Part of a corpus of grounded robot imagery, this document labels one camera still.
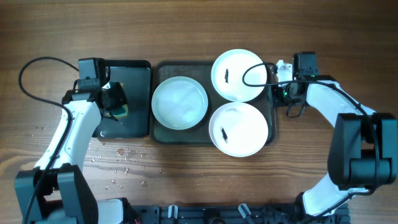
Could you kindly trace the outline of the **green yellow sponge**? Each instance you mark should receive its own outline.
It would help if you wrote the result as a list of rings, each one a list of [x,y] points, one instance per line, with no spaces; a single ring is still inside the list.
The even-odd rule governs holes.
[[[119,82],[110,82],[109,97],[111,99],[111,109],[109,114],[115,118],[121,118],[127,115],[127,97],[123,90],[123,84]]]

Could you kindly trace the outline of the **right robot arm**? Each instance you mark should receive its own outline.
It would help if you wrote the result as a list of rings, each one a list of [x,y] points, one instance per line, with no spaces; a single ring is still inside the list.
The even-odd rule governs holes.
[[[278,104],[311,106],[333,126],[326,175],[300,193],[291,217],[312,222],[334,215],[355,196],[372,195],[397,177],[397,119],[349,96],[329,75],[302,75],[271,85]]]

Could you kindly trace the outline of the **light blue plate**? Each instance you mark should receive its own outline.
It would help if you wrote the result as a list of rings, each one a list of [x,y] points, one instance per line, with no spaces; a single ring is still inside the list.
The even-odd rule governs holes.
[[[161,125],[173,130],[184,130],[194,127],[205,117],[208,96],[196,80],[172,77],[155,89],[151,107]]]

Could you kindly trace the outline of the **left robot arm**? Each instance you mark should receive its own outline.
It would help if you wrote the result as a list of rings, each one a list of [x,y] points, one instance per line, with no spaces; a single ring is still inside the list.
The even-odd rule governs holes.
[[[62,118],[44,155],[15,179],[24,223],[123,223],[121,199],[97,201],[82,167],[104,114],[126,104],[122,85],[70,90]]]

